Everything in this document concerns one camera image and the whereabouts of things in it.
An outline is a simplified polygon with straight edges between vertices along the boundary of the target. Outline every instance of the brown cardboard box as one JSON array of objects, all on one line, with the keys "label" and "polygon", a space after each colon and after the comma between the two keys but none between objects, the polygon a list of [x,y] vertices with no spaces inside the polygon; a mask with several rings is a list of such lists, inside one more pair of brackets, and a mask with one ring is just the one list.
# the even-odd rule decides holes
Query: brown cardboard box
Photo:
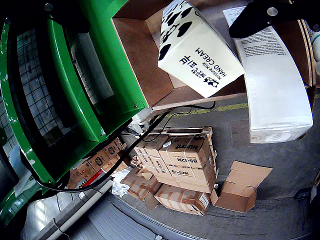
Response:
[{"label": "brown cardboard box", "polygon": [[78,166],[77,169],[86,180],[89,180],[97,173],[97,171],[90,165],[87,160],[84,161],[84,163],[82,163],[80,166]]},{"label": "brown cardboard box", "polygon": [[[149,141],[154,138],[155,136],[147,136],[144,140]],[[166,164],[159,154],[159,149],[163,147],[163,144],[167,142],[168,138],[167,135],[160,135],[154,141],[142,141],[134,148],[142,163],[153,174],[170,175]]]},{"label": "brown cardboard box", "polygon": [[84,179],[84,176],[77,170],[77,169],[70,169],[70,179],[66,187],[68,189],[75,189],[78,186],[78,183],[80,183]]},{"label": "brown cardboard box", "polygon": [[255,206],[257,187],[272,168],[233,161],[231,171],[222,186],[220,196],[215,190],[210,199],[214,206],[245,213]]},{"label": "brown cardboard box", "polygon": [[204,216],[210,202],[208,193],[163,184],[154,197],[166,208]]},{"label": "brown cardboard box", "polygon": [[167,141],[168,147],[163,145],[159,150],[166,165],[179,165],[191,168],[202,168],[207,161],[213,162],[207,136],[205,134],[193,136],[172,136]]},{"label": "brown cardboard box", "polygon": [[125,149],[119,138],[117,137],[113,142],[111,142],[108,146],[104,147],[103,150],[109,159],[113,159],[116,157],[121,150]]},{"label": "brown cardboard box", "polygon": [[102,149],[99,152],[97,152],[96,155],[89,158],[87,161],[94,168],[94,170],[98,172],[103,167],[103,165],[107,164],[107,162],[110,161],[110,159],[105,153],[105,151]]},{"label": "brown cardboard box", "polygon": [[[174,77],[158,68],[162,11],[171,2],[172,0],[128,0],[111,19],[147,106],[157,111],[245,96],[246,87],[243,76],[212,97],[203,98],[189,86],[181,85],[180,81],[178,81],[180,84],[177,84]],[[191,0],[189,2],[205,14],[206,18],[212,19],[213,16],[210,15],[212,11],[208,8],[229,3],[230,0]],[[222,23],[225,19],[222,14],[223,9],[221,7],[220,9],[221,17],[218,19]],[[302,79],[310,84],[312,78],[310,47],[307,45],[301,21],[279,24],[277,32],[290,51]]]},{"label": "brown cardboard box", "polygon": [[155,176],[152,176],[150,180],[137,176],[139,171],[140,169],[135,167],[121,183],[130,186],[128,190],[129,194],[143,201],[148,208],[154,209],[158,204],[158,201],[155,199],[155,194],[162,183],[158,182]]},{"label": "brown cardboard box", "polygon": [[213,173],[208,180],[182,179],[182,178],[173,177],[173,176],[168,176],[168,177],[156,176],[156,179],[158,180],[158,182],[163,184],[210,194],[214,189],[214,185],[217,177]]},{"label": "brown cardboard box", "polygon": [[213,165],[205,164],[204,167],[188,167],[188,166],[179,166],[179,165],[167,165],[171,175],[181,180],[206,180],[209,178],[210,174],[213,173]]},{"label": "brown cardboard box", "polygon": [[[102,170],[105,173],[107,173],[116,164],[117,161],[118,161],[117,158],[110,159],[108,162],[106,162],[105,165],[102,166]],[[126,169],[127,167],[128,167],[127,164],[125,164],[124,162],[121,162],[120,165],[116,168],[116,170],[114,172],[115,173],[119,172],[123,169]]]}]

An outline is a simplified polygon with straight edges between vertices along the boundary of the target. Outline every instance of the cardboard flap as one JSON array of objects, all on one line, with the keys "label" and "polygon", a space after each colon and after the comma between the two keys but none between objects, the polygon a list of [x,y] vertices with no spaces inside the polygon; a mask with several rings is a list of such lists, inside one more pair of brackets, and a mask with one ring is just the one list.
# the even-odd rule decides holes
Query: cardboard flap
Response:
[{"label": "cardboard flap", "polygon": [[256,197],[257,197],[257,190],[253,189],[253,192],[251,193],[251,195],[248,197],[248,201],[246,203],[246,208],[244,212],[249,211],[250,209],[252,209],[255,204],[256,204]]},{"label": "cardboard flap", "polygon": [[257,175],[257,176],[262,176],[264,178],[266,178],[272,170],[271,167],[256,166],[256,165],[252,165],[252,164],[248,164],[240,161],[233,161],[230,169],[236,170],[239,172]]},{"label": "cardboard flap", "polygon": [[233,182],[226,181],[222,186],[222,192],[229,193],[229,194],[235,194],[240,195],[245,191],[247,188],[247,185],[237,184]]},{"label": "cardboard flap", "polygon": [[211,200],[212,205],[215,205],[216,202],[218,201],[218,199],[219,198],[218,198],[218,195],[216,193],[216,190],[213,189],[213,191],[212,191],[212,193],[210,195],[210,200]]},{"label": "cardboard flap", "polygon": [[231,171],[226,182],[237,183],[257,188],[259,184],[269,175],[272,168],[256,166],[244,162],[233,161]]},{"label": "cardboard flap", "polygon": [[222,191],[214,205],[222,209],[244,213],[247,209],[247,202],[247,197]]},{"label": "cardboard flap", "polygon": [[257,188],[258,185],[265,179],[264,176],[258,176],[251,173],[246,173],[242,171],[231,170],[226,182],[245,185]]}]

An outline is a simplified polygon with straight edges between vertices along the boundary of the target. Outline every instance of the cardboard tray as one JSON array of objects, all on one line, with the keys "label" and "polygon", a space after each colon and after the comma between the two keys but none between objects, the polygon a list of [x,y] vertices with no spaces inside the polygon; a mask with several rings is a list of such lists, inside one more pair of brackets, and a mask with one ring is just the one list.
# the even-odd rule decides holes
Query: cardboard tray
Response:
[{"label": "cardboard tray", "polygon": [[[188,86],[158,68],[162,10],[171,0],[129,0],[111,19],[123,51],[135,74],[148,107],[163,110],[246,95],[243,76],[209,98],[203,98]],[[190,0],[200,11],[231,0]],[[275,26],[290,51],[304,82],[312,84],[312,64],[306,33],[299,21]]]}]

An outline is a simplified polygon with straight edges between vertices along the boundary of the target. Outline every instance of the crumpled paper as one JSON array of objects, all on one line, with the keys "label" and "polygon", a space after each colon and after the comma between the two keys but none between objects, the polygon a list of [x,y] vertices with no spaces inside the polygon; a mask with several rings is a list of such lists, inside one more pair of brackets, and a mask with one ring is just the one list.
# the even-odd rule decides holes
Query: crumpled paper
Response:
[{"label": "crumpled paper", "polygon": [[128,173],[130,173],[132,169],[132,167],[128,166],[126,169],[118,171],[112,175],[112,177],[114,177],[112,183],[112,194],[118,195],[120,198],[122,198],[128,193],[130,186],[120,182],[128,175]]}]

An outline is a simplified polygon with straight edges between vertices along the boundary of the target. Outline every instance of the white paper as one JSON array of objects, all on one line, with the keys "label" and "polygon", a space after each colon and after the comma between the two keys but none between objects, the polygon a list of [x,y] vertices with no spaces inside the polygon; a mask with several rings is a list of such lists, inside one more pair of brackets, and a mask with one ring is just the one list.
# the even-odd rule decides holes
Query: white paper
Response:
[{"label": "white paper", "polygon": [[[245,7],[224,10],[230,26]],[[272,26],[235,39],[245,70],[250,141],[297,139],[313,125],[306,89],[287,47]]]},{"label": "white paper", "polygon": [[204,208],[206,209],[209,205],[209,199],[206,198],[205,194],[202,193],[201,197],[199,198],[199,200],[203,203]]},{"label": "white paper", "polygon": [[130,173],[131,170],[132,167],[128,166],[126,169],[112,174],[112,177],[114,177],[112,182],[112,194],[119,195],[119,197],[122,198],[128,193],[130,186],[120,182],[128,175],[128,173]]}]

